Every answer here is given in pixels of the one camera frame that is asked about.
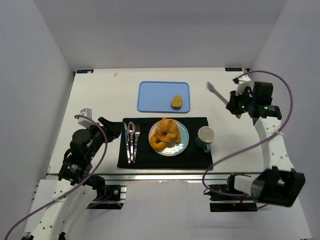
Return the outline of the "metal tongs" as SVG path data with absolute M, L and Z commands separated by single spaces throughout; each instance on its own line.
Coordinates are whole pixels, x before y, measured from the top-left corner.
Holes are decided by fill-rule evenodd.
M 213 93 L 214 95 L 216 95 L 225 105 L 227 105 L 229 102 L 227 99 L 225 99 L 217 90 L 216 88 L 209 82 L 206 82 L 206 88 Z

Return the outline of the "bagel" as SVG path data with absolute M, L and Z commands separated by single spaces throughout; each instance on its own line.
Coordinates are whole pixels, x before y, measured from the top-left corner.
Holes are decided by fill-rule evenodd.
M 150 146 L 157 152 L 163 151 L 168 143 L 160 140 L 155 134 L 153 134 L 149 139 Z

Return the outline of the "croissant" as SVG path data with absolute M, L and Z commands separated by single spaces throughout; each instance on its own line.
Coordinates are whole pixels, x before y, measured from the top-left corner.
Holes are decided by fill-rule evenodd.
M 174 139 L 174 142 L 176 144 L 179 144 L 181 142 L 181 134 L 180 134 L 180 131 L 179 131 L 179 126 L 176 125 L 174 128 L 173 128 L 173 133 L 176 134 L 175 136 L 175 139 Z
M 173 119 L 163 118 L 156 126 L 155 135 L 166 143 L 174 143 L 176 134 L 173 133 L 177 123 Z

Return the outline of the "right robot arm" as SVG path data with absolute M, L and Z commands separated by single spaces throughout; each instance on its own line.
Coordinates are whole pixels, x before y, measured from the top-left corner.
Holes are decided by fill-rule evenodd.
M 231 91 L 226 108 L 237 117 L 248 113 L 261 141 L 263 172 L 258 177 L 231 174 L 227 180 L 227 192 L 246 194 L 263 204 L 291 207 L 298 197 L 306 179 L 297 172 L 289 158 L 284 138 L 280 134 L 282 114 L 272 104 L 273 84 L 239 81 Z

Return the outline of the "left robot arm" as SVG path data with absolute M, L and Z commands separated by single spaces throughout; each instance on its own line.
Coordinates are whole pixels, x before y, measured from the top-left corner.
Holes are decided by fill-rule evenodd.
M 44 214 L 36 228 L 25 240 L 65 240 L 79 216 L 92 201 L 106 194 L 105 179 L 94 172 L 92 160 L 101 148 L 121 135 L 121 122 L 99 117 L 76 115 L 81 129 L 72 134 L 62 166 L 57 175 L 52 202 L 44 207 Z

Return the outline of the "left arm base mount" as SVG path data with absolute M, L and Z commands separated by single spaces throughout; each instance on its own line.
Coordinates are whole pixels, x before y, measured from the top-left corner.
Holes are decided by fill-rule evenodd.
M 104 190 L 87 207 L 91 210 L 121 210 L 126 198 L 127 187 L 120 184 L 106 184 Z

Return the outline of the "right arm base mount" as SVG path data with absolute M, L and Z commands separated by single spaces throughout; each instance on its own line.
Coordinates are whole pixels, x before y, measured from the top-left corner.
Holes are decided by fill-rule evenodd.
M 229 196 L 221 195 L 215 192 L 205 189 L 204 195 L 209 196 L 209 207 L 211 213 L 235 213 L 235 212 L 257 212 L 258 206 L 249 196 L 242 196 L 244 193 L 236 190 L 233 186 L 235 183 L 235 176 L 237 174 L 231 174 L 227 178 L 225 184 L 209 184 L 209 188 L 227 194 L 240 195 Z

